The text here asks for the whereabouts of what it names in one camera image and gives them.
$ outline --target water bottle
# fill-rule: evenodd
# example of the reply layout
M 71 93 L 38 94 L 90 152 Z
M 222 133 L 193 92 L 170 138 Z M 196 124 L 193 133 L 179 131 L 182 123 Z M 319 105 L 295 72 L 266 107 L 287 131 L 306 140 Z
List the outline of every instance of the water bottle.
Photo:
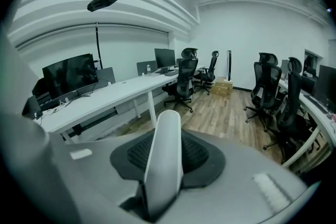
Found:
M 150 74 L 150 73 L 151 73 L 151 66 L 147 65 L 147 74 Z

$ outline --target white desk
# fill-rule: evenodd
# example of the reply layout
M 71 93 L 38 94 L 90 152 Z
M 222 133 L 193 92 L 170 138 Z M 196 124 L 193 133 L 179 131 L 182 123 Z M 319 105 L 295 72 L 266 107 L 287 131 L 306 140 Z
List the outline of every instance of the white desk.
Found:
M 288 84 L 280 80 L 279 86 L 283 89 L 288 90 Z M 327 139 L 330 148 L 336 147 L 336 134 L 330 123 L 332 122 L 327 118 L 327 115 L 323 114 L 312 102 L 310 102 L 302 93 L 300 93 L 300 103 L 303 108 L 311 115 L 311 117 L 317 123 L 317 128 L 308 138 L 308 140 L 303 144 L 303 146 L 288 160 L 283 166 L 289 167 L 293 162 L 295 162 L 299 157 L 301 157 L 309 147 L 314 143 L 316 137 L 321 132 L 322 135 Z
M 204 68 L 203 65 L 197 65 L 196 70 Z M 167 77 L 161 74 L 152 74 L 149 76 L 140 76 L 134 79 L 117 82 L 105 88 L 94 91 L 90 97 L 80 98 L 72 101 L 67 107 L 61 108 L 58 112 L 49 115 L 45 113 L 41 120 L 36 120 L 41 127 L 49 133 L 63 133 L 64 137 L 69 139 L 64 133 L 66 130 L 80 124 L 116 105 L 132 100 L 144 93 L 148 94 L 149 111 L 153 127 L 156 127 L 156 115 L 152 90 L 176 80 L 178 75 Z

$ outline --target wood plank flooring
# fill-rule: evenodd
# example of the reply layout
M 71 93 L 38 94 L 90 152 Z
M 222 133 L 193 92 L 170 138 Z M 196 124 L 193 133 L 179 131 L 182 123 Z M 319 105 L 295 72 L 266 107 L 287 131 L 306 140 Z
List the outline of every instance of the wood plank flooring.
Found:
M 193 95 L 190 105 L 194 113 L 182 105 L 178 105 L 176 111 L 181 116 L 182 128 L 195 130 L 219 137 L 225 137 L 238 143 L 251 146 L 277 163 L 281 163 L 280 148 L 275 145 L 264 151 L 262 147 L 272 142 L 271 136 L 264 132 L 264 127 L 259 118 L 253 118 L 245 123 L 247 115 L 253 111 L 244 111 L 245 106 L 252 106 L 249 92 L 233 90 L 227 97 L 220 97 L 215 94 L 207 95 L 204 90 L 199 89 Z M 163 103 L 155 106 L 156 116 L 166 109 L 172 109 L 173 103 L 167 107 Z M 149 131 L 152 129 L 149 112 L 141 115 L 140 119 L 132 120 L 130 123 L 119 128 L 113 136 L 133 133 L 137 131 Z

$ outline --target baseboard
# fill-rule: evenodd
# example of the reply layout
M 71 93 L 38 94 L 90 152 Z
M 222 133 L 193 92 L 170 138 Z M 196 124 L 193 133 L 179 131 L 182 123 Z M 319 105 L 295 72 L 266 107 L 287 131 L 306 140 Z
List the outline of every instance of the baseboard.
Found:
M 239 87 L 233 87 L 233 89 L 238 90 L 238 91 L 244 91 L 244 92 L 252 92 L 252 90 L 245 89 L 245 88 L 239 88 Z

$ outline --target cardboard box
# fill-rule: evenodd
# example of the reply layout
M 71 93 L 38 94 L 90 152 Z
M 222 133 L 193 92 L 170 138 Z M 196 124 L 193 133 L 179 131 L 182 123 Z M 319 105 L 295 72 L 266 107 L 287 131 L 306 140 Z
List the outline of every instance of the cardboard box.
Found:
M 210 89 L 210 93 L 226 97 L 228 95 L 229 89 L 228 87 L 218 87 L 218 86 L 212 86 Z
M 232 89 L 233 89 L 233 82 L 231 81 L 226 81 L 224 77 L 218 77 L 215 82 L 215 86 L 217 87 L 226 87 L 228 88 L 228 93 L 230 94 Z

